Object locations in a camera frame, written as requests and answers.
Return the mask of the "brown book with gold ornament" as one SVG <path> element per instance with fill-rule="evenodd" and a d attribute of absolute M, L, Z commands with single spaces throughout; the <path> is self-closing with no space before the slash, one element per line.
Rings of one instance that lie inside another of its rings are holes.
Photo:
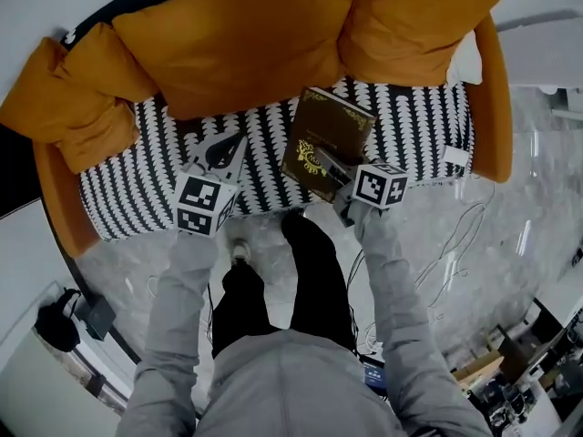
<path fill-rule="evenodd" d="M 362 163 L 376 117 L 320 88 L 303 89 L 291 122 L 281 171 L 319 198 L 333 202 L 341 184 L 316 158 L 321 147 L 348 166 Z"/>

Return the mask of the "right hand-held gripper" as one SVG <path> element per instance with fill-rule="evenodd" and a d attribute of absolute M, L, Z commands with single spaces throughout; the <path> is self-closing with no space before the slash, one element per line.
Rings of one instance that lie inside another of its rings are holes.
<path fill-rule="evenodd" d="M 341 185 L 332 205 L 346 228 L 353 225 L 349 209 L 356 201 L 380 210 L 402 202 L 409 178 L 404 170 L 380 162 L 347 165 L 322 147 L 317 147 L 314 155 L 326 173 Z"/>

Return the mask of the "crumpled orange cushion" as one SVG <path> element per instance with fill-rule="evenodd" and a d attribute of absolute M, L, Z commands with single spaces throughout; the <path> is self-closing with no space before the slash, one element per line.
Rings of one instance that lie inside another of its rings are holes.
<path fill-rule="evenodd" d="M 79 174 L 138 140 L 131 107 L 158 91 L 114 29 L 99 23 L 71 49 L 42 39 L 0 106 L 0 123 L 58 147 Z"/>

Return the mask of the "white cushion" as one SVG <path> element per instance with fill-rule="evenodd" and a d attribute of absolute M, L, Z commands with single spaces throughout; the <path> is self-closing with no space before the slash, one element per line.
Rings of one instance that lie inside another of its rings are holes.
<path fill-rule="evenodd" d="M 483 81 L 482 57 L 480 55 L 476 34 L 467 33 L 456 47 L 446 72 L 446 82 L 456 85 L 464 82 L 471 85 L 480 85 Z"/>

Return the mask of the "black bag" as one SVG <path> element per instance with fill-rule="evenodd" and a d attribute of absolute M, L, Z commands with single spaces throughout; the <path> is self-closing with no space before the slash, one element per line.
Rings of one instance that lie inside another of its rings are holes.
<path fill-rule="evenodd" d="M 64 293 L 53 303 L 38 310 L 36 333 L 50 346 L 69 353 L 80 343 L 75 323 L 72 321 L 80 290 L 65 289 Z"/>

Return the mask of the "person's grey hoodie torso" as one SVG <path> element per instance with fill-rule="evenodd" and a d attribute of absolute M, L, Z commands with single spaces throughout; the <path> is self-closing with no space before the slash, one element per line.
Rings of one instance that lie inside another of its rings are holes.
<path fill-rule="evenodd" d="M 379 325 L 387 399 L 330 340 L 283 330 L 236 341 L 216 362 L 201 418 L 191 390 L 196 327 L 149 331 L 145 358 L 116 437 L 490 437 L 428 325 Z"/>

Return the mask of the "person's right leg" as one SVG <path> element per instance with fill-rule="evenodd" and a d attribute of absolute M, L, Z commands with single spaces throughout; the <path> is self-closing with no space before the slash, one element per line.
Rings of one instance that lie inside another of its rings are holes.
<path fill-rule="evenodd" d="M 297 209 L 283 217 L 281 233 L 298 275 L 290 328 L 354 351 L 348 294 L 332 240 Z"/>

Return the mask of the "blue screen device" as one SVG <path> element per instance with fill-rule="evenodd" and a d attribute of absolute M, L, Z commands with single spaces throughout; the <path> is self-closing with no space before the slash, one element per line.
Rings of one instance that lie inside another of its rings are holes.
<path fill-rule="evenodd" d="M 384 363 L 369 356 L 361 356 L 365 384 L 377 391 L 386 391 Z"/>

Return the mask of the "dark brown panel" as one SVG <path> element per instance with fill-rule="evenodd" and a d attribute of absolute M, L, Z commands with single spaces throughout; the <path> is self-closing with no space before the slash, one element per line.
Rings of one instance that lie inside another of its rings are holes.
<path fill-rule="evenodd" d="M 533 368 L 535 362 L 542 357 L 547 347 L 547 342 L 542 342 L 532 332 L 530 326 L 519 324 L 518 334 L 514 336 L 511 336 L 509 331 L 503 329 L 500 325 L 497 325 L 496 328 L 502 335 L 502 343 L 497 349 L 503 357 L 499 370 L 509 384 L 516 384 Z"/>

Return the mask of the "dark flat box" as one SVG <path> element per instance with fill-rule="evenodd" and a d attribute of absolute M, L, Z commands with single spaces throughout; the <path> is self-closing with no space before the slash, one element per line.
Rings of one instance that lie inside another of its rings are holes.
<path fill-rule="evenodd" d="M 100 341 L 105 340 L 117 316 L 107 299 L 101 295 L 97 295 L 93 303 L 85 300 L 76 308 L 75 314 L 85 323 L 89 336 Z"/>

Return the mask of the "person's leg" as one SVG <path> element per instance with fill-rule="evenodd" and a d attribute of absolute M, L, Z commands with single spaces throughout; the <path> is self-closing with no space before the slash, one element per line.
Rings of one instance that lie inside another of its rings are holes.
<path fill-rule="evenodd" d="M 212 358 L 245 336 L 269 335 L 271 325 L 264 299 L 264 282 L 244 259 L 237 259 L 222 280 L 224 294 L 214 309 Z"/>
<path fill-rule="evenodd" d="M 283 217 L 281 233 L 298 275 L 290 328 L 354 351 L 348 294 L 332 240 L 297 209 Z"/>

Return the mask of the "person's left leg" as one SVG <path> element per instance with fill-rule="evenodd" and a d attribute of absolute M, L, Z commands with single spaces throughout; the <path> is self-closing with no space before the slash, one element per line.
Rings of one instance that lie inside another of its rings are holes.
<path fill-rule="evenodd" d="M 269 335 L 271 325 L 264 299 L 264 282 L 244 259 L 237 259 L 222 280 L 224 294 L 214 309 L 212 358 L 245 336 Z"/>

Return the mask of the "wooden board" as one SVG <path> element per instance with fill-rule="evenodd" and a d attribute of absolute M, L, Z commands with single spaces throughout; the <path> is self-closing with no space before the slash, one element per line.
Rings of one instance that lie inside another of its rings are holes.
<path fill-rule="evenodd" d="M 503 362 L 504 356 L 499 351 L 489 353 L 477 358 L 460 370 L 453 372 L 453 376 L 458 382 L 470 383 L 494 373 Z"/>

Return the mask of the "white shoe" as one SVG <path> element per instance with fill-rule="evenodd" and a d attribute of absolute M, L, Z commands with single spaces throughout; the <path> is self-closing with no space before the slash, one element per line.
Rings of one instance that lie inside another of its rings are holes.
<path fill-rule="evenodd" d="M 232 266 L 250 264 L 251 249 L 246 240 L 243 226 L 238 220 L 229 220 L 226 224 L 226 240 Z"/>

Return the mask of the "black-white patterned orange sofa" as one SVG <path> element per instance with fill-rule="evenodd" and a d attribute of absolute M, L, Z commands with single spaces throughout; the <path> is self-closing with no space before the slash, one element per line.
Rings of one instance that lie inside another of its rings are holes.
<path fill-rule="evenodd" d="M 113 0 L 62 39 L 73 48 L 94 25 L 167 0 Z M 370 158 L 405 169 L 409 186 L 439 185 L 476 173 L 497 182 L 511 171 L 511 112 L 502 51 L 491 17 L 475 30 L 483 81 L 472 86 L 404 87 L 366 84 L 349 77 L 332 89 L 377 117 L 365 143 Z M 281 172 L 297 102 L 286 99 L 248 111 L 178 121 L 162 96 L 133 104 L 138 141 L 88 170 L 69 170 L 59 149 L 33 146 L 46 211 L 56 237 L 71 257 L 98 240 L 115 241 L 169 229 L 171 198 L 179 170 L 207 136 L 243 131 L 250 144 L 240 174 L 237 217 L 311 204 L 317 195 Z M 470 153 L 465 173 L 443 161 L 445 147 Z"/>

